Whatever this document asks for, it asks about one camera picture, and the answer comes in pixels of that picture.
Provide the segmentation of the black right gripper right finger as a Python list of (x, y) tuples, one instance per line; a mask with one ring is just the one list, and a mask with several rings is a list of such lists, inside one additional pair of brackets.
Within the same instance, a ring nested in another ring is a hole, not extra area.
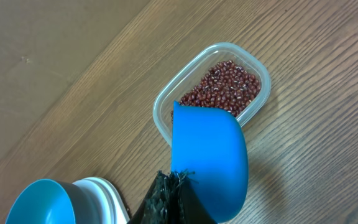
[(179, 223), (216, 224), (191, 186), (192, 180), (189, 176), (192, 174), (194, 172), (174, 172)]

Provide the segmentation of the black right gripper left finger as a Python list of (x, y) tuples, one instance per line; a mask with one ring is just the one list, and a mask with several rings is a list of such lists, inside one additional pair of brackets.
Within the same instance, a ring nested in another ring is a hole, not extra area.
[(179, 181), (174, 175), (158, 171), (128, 224), (178, 223), (178, 184)]

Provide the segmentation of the blue plastic scoop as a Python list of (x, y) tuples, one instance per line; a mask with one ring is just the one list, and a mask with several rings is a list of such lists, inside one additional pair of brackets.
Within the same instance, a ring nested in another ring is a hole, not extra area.
[(247, 195), (249, 165), (242, 129), (219, 108), (173, 104), (172, 171), (190, 172), (191, 186), (211, 218), (232, 220)]

